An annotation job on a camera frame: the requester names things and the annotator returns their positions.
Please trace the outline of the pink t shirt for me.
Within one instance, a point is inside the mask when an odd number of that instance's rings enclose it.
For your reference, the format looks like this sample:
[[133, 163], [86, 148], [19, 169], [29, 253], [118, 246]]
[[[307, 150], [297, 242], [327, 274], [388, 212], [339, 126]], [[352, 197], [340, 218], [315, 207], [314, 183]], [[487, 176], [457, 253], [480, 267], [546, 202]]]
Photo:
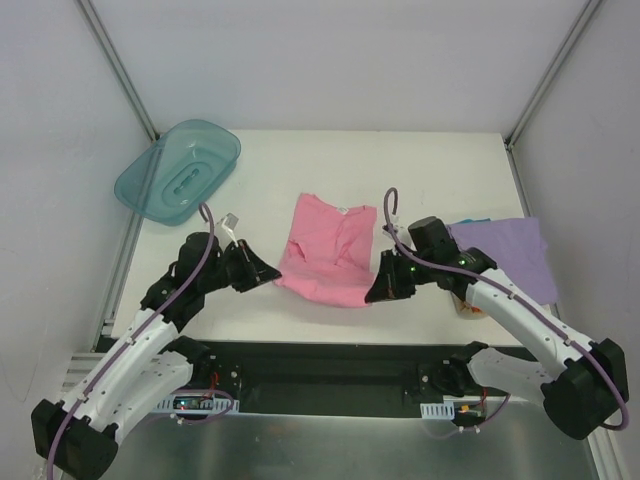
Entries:
[[377, 209], [330, 205], [299, 196], [275, 284], [314, 303], [364, 308], [373, 285], [371, 253]]

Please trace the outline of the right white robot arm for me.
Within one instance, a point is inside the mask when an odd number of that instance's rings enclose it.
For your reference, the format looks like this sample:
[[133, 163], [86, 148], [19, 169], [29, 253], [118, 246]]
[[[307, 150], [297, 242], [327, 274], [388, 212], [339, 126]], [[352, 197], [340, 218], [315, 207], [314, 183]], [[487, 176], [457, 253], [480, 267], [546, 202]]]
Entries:
[[407, 242], [394, 217], [386, 216], [383, 229], [395, 245], [381, 254], [367, 303], [408, 299], [433, 283], [491, 317], [533, 357], [526, 361], [473, 342], [436, 375], [439, 390], [462, 396], [482, 386], [499, 389], [541, 406], [561, 432], [577, 440], [597, 428], [628, 426], [626, 361], [617, 343], [596, 342], [554, 317], [482, 250], [459, 248], [437, 217], [411, 224]]

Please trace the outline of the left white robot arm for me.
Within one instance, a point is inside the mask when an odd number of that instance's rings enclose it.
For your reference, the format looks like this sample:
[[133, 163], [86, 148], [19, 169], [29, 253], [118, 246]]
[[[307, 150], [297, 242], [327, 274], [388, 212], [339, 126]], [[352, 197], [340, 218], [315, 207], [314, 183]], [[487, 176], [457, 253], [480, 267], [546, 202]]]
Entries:
[[244, 293], [280, 276], [243, 239], [220, 243], [207, 232], [190, 234], [90, 373], [61, 400], [43, 399], [33, 409], [35, 451], [47, 469], [101, 478], [126, 436], [161, 400], [209, 383], [209, 349], [183, 333], [207, 294], [225, 288]]

